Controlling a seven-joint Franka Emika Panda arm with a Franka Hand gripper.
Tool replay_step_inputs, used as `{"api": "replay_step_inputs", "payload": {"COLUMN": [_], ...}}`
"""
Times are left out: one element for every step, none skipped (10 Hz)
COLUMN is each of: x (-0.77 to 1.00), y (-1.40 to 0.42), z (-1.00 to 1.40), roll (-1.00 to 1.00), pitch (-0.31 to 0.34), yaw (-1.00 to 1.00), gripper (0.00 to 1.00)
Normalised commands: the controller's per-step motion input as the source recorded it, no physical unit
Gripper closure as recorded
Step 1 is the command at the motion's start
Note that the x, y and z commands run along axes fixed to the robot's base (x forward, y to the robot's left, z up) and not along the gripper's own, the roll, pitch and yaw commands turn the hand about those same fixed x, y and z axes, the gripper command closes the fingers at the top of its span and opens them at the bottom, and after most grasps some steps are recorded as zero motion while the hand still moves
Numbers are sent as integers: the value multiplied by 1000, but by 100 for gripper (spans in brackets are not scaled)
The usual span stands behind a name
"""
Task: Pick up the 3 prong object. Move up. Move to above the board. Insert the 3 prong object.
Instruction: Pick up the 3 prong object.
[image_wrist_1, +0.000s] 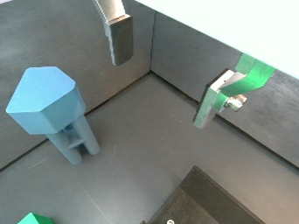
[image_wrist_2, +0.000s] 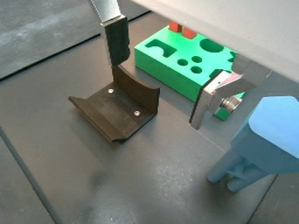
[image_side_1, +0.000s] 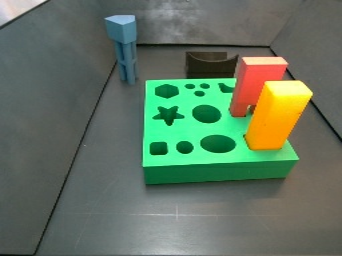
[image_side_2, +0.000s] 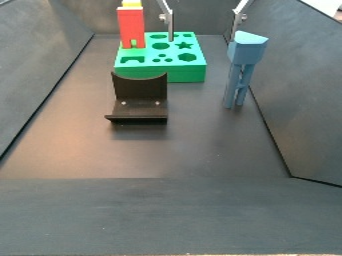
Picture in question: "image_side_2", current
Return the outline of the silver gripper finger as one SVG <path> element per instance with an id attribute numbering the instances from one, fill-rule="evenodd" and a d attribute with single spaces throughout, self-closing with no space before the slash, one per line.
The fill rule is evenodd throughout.
<path id="1" fill-rule="evenodd" d="M 169 31 L 169 41 L 174 41 L 174 12 L 170 8 L 166 0 L 157 0 L 158 5 L 162 10 L 162 14 L 159 15 L 159 19 L 165 22 L 167 25 L 167 31 Z"/>
<path id="2" fill-rule="evenodd" d="M 237 7 L 233 9 L 234 13 L 234 21 L 233 21 L 233 27 L 230 32 L 230 40 L 234 40 L 236 38 L 236 32 L 238 30 L 240 24 L 246 20 L 246 11 L 253 4 L 254 0 L 241 0 Z"/>

